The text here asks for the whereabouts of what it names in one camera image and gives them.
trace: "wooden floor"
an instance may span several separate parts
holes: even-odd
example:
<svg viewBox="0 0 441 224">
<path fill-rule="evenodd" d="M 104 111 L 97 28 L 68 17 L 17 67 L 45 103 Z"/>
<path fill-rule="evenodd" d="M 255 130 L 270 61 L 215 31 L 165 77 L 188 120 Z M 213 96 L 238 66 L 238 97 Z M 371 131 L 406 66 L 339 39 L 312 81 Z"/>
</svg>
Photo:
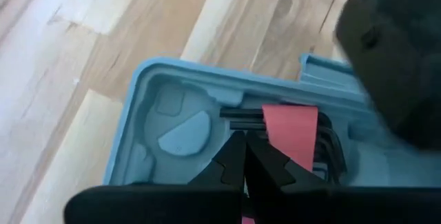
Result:
<svg viewBox="0 0 441 224">
<path fill-rule="evenodd" d="M 0 223 L 62 223 L 98 185 L 131 73 L 175 57 L 294 80 L 341 55 L 345 0 L 0 0 Z"/>
</svg>

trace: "light blue plastic tray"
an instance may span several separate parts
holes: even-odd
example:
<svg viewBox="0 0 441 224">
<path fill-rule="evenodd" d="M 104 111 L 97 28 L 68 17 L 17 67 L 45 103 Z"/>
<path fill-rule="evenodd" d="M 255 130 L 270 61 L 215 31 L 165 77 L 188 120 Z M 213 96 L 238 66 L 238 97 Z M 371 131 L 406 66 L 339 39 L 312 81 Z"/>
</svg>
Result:
<svg viewBox="0 0 441 224">
<path fill-rule="evenodd" d="M 347 161 L 346 185 L 439 186 L 439 156 L 406 147 L 382 127 L 348 65 L 302 56 L 300 82 L 156 58 L 134 72 L 104 184 L 185 184 L 231 135 L 223 106 L 316 105 Z"/>
</svg>

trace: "tool case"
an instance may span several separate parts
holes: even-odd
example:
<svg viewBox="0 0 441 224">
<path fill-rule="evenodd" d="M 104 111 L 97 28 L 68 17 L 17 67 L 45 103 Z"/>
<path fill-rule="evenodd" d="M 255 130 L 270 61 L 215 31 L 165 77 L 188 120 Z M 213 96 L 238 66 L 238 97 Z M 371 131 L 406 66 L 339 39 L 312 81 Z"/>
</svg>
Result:
<svg viewBox="0 0 441 224">
<path fill-rule="evenodd" d="M 300 63 L 299 82 L 178 59 L 142 63 L 132 77 L 103 184 L 189 183 L 237 130 L 221 112 L 299 104 L 317 106 L 329 122 L 318 127 L 338 140 L 331 163 L 338 173 L 328 173 L 331 157 L 315 156 L 318 176 L 335 182 L 329 177 L 337 175 L 347 186 L 441 185 L 441 157 L 416 151 L 388 131 L 350 65 L 312 54 L 302 55 Z M 264 136 L 265 126 L 261 130 Z"/>
</svg>

